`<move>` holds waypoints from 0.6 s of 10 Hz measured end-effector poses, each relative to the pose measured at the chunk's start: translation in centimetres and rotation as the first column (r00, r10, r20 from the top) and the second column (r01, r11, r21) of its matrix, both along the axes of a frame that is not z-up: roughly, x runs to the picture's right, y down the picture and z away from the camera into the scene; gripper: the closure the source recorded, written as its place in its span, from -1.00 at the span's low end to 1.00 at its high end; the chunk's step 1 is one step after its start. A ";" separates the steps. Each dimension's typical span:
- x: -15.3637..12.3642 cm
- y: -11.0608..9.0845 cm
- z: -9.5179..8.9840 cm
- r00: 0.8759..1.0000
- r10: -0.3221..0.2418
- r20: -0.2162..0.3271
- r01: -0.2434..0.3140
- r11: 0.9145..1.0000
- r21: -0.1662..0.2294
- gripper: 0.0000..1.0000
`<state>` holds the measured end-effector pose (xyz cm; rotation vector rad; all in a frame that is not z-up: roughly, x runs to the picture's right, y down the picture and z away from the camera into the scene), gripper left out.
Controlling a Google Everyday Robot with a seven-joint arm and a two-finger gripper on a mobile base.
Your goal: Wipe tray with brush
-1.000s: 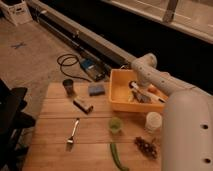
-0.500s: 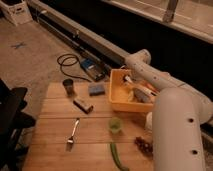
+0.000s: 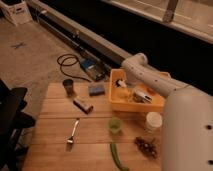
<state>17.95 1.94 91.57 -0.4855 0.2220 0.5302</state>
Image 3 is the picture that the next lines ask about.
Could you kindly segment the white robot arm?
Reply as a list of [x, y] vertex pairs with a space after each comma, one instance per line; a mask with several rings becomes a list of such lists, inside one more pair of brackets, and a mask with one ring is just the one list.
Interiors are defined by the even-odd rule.
[[213, 171], [213, 96], [147, 65], [143, 53], [121, 63], [133, 78], [166, 99], [162, 171]]

